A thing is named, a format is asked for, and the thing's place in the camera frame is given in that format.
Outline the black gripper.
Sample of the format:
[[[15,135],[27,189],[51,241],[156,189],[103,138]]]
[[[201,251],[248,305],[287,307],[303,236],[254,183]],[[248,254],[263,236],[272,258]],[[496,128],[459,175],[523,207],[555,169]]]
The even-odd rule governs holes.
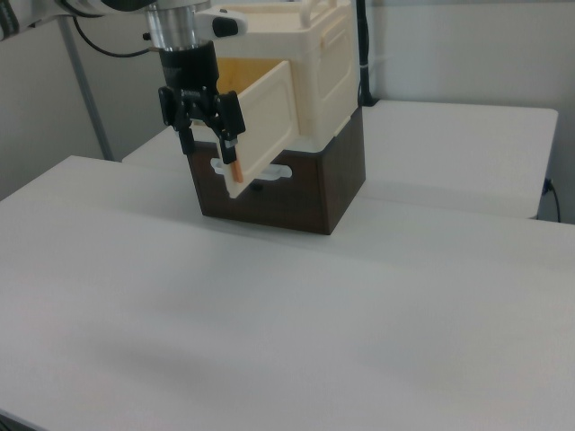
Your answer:
[[[172,127],[185,155],[195,151],[189,113],[194,119],[208,118],[208,126],[218,138],[224,164],[237,160],[237,137],[246,127],[236,91],[218,94],[219,72],[214,43],[181,50],[160,51],[166,86],[158,89],[163,122]]]

